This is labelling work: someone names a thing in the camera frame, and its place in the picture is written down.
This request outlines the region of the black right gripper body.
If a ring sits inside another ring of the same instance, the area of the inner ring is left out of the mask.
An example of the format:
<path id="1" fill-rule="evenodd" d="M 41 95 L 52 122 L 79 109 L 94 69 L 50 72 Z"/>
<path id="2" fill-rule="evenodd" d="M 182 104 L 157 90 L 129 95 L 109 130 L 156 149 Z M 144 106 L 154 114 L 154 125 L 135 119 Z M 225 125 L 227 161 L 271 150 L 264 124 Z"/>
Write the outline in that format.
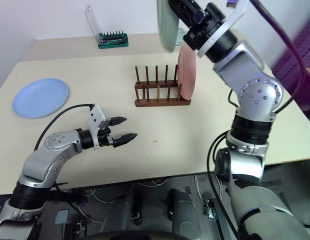
<path id="1" fill-rule="evenodd" d="M 202 9 L 205 19 L 200 24 L 187 25 L 189 28 L 186 34 L 186 43 L 192 50 L 199 50 L 203 44 L 213 35 L 213 33 L 224 23 L 226 16 L 212 2 Z"/>

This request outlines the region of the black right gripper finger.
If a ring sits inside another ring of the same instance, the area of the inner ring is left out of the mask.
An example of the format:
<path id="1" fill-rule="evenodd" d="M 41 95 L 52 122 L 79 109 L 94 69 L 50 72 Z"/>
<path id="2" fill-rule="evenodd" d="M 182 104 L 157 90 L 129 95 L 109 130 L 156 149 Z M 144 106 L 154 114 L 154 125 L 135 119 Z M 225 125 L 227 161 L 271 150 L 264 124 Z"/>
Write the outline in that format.
<path id="1" fill-rule="evenodd" d="M 194 0 L 168 0 L 168 4 L 186 25 L 199 25 L 205 19 L 203 9 Z"/>

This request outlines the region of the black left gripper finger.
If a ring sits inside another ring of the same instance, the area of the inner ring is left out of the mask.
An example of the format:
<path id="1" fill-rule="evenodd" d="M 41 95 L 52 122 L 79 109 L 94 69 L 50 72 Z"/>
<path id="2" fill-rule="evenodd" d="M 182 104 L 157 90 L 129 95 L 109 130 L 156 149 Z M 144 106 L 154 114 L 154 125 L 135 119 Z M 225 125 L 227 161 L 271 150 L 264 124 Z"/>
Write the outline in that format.
<path id="1" fill-rule="evenodd" d="M 126 117 L 122 117 L 122 116 L 111 117 L 110 118 L 110 126 L 119 125 L 119 124 L 123 123 L 126 120 L 127 120 L 127 118 Z"/>
<path id="2" fill-rule="evenodd" d="M 114 148 L 123 146 L 123 145 L 129 143 L 130 141 L 132 141 L 134 138 L 136 138 L 137 135 L 138 135 L 137 133 L 128 133 L 128 134 L 122 135 L 119 138 L 113 139 L 112 146 Z"/>

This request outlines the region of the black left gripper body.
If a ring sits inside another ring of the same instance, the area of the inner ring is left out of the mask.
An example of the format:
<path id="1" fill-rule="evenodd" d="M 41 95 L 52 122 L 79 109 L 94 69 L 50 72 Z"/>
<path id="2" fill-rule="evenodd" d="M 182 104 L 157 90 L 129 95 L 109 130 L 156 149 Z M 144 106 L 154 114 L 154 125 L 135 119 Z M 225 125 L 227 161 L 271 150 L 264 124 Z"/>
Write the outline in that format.
<path id="1" fill-rule="evenodd" d="M 115 117 L 111 117 L 109 122 L 105 126 L 101 126 L 97 132 L 97 140 L 99 147 L 112 146 L 114 139 L 110 136 L 110 126 L 115 122 Z"/>

